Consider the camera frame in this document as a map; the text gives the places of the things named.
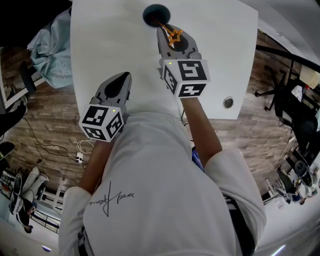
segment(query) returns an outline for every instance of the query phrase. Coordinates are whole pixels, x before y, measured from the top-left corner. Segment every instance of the orange object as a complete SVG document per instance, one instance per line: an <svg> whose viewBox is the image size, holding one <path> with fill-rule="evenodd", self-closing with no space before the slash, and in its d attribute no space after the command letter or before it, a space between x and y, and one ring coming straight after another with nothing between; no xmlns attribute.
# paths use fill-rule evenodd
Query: orange object
<svg viewBox="0 0 320 256"><path fill-rule="evenodd" d="M180 41L180 35L183 32L183 30L176 30L174 29L172 32L165 26L163 25L161 22L157 21L159 23L159 25L161 27L163 27L170 36L168 36L169 39L169 45L172 46L174 44L174 42L179 42Z"/></svg>
<svg viewBox="0 0 320 256"><path fill-rule="evenodd" d="M9 192L9 191L10 191L10 189L9 189L5 184L3 184L3 183L1 183L1 184L2 184L3 189L4 189L6 192Z"/></svg>

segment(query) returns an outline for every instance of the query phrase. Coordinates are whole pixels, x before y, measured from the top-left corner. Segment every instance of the shoe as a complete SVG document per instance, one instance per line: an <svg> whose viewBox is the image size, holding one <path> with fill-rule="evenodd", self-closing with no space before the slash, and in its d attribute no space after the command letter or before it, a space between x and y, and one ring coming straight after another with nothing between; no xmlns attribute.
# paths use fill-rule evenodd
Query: shoe
<svg viewBox="0 0 320 256"><path fill-rule="evenodd" d="M28 112L28 108L27 108L27 103L28 103L28 101L27 101L27 97L25 96L25 95L23 95L21 98L20 98L20 100L23 102L23 104L25 105L25 113L27 113Z"/></svg>
<svg viewBox="0 0 320 256"><path fill-rule="evenodd" d="M44 175L43 173L40 173L40 176L45 177L45 180L46 180L47 182L50 181L50 179L49 179L46 175Z"/></svg>
<svg viewBox="0 0 320 256"><path fill-rule="evenodd" d="M22 190L22 176L21 174L17 174L13 183L13 193L16 195L20 195Z"/></svg>
<svg viewBox="0 0 320 256"><path fill-rule="evenodd" d="M16 94L16 90L13 86L6 86L4 88L4 94L5 94L6 100L9 100L13 95Z"/></svg>
<svg viewBox="0 0 320 256"><path fill-rule="evenodd" d="M32 171L38 171L40 173L39 168L37 166L33 167Z"/></svg>

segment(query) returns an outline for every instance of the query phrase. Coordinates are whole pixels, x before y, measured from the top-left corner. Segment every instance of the white table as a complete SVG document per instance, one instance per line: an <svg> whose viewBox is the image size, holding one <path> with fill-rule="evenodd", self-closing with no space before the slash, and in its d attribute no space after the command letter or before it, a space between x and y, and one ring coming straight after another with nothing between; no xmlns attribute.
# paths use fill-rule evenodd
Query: white table
<svg viewBox="0 0 320 256"><path fill-rule="evenodd" d="M180 101L158 72L156 29L143 11L163 4L169 24L191 35L208 61L211 83L199 99L210 119L237 119L248 86L257 41L258 12L237 0L74 0L71 61L79 112L102 82L124 71L132 75L127 112L163 112L179 117ZM223 107L233 97L234 105Z"/></svg>

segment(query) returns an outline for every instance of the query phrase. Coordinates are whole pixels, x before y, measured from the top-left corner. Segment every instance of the chair leg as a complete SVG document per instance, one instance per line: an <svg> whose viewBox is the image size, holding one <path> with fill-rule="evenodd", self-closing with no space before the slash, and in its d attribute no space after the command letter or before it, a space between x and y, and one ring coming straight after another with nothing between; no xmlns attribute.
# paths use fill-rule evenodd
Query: chair leg
<svg viewBox="0 0 320 256"><path fill-rule="evenodd" d="M281 78L280 83L279 83L279 84L277 85L277 87L273 90L275 93L277 93L277 92L284 86L284 84L285 84L285 79L286 79L287 73L284 72L282 69L280 70L280 73L283 74L283 76L282 76L282 78ZM265 111L270 111L270 110L272 109L272 107L274 106L275 101L276 101L276 97L273 97L270 107L265 107L264 110L265 110Z"/></svg>
<svg viewBox="0 0 320 256"><path fill-rule="evenodd" d="M272 107L274 106L275 101L276 101L276 97L274 96L273 99L272 99L272 102L271 102L271 104L270 104L270 107L265 106L265 107L264 107L264 110L265 110L265 111L270 111L270 110L272 109Z"/></svg>
<svg viewBox="0 0 320 256"><path fill-rule="evenodd" d="M272 81L273 81L273 84L274 84L274 88L278 87L278 81L277 81L277 78L276 78L274 70L269 66L264 66L264 69L268 70L270 72L271 78L272 78Z"/></svg>
<svg viewBox="0 0 320 256"><path fill-rule="evenodd" d="M264 93L258 93L257 91L254 93L254 96L256 96L257 98L260 97L260 96L268 96L268 95L272 95L272 94L275 94L276 93L276 90L273 89L273 90L270 90L270 91L266 91Z"/></svg>
<svg viewBox="0 0 320 256"><path fill-rule="evenodd" d="M290 157L287 157L285 160L291 166L292 169L295 169L295 162L292 161Z"/></svg>

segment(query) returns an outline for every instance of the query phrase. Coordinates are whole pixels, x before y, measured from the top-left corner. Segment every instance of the floor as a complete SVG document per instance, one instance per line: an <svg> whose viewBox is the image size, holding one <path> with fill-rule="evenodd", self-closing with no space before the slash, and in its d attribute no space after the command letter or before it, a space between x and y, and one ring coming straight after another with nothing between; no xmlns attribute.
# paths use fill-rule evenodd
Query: floor
<svg viewBox="0 0 320 256"><path fill-rule="evenodd" d="M257 33L257 44L282 48L260 32ZM1 55L2 78L5 85L21 87L17 67L25 58L28 58L28 52L21 52L20 49L9 49L7 53L4 52ZM287 65L291 63L288 60L282 60ZM271 97L254 96L255 91L265 92L273 88L271 76L264 69L265 65L269 65L277 72L279 80L280 69L289 73L289 70L276 60L256 51L238 119L210 121L224 149L237 147L241 150L262 194L267 192L265 179L275 179L275 168L284 162L284 154L297 144L296 142L288 144L290 130L283 126L279 127L274 110L270 112L264 110L264 107L270 104ZM298 72L300 67L294 66L294 69ZM44 145L54 144L65 147L76 155L77 142L85 139L85 136L78 126L79 113L74 88L69 86L53 89L43 83L37 87L36 93L28 95L27 99L28 111L24 117L32 126L37 139ZM37 142L24 119L5 134L4 141L15 144L15 150L7 157L12 168L22 167L31 170L43 156L44 159L38 167L50 178L47 184L49 189L56 190L61 179L65 180L65 188L78 184L84 171L83 166L63 157L68 156L68 153L57 146L46 147L49 152L56 155L49 154L39 146L36 148Z"/></svg>

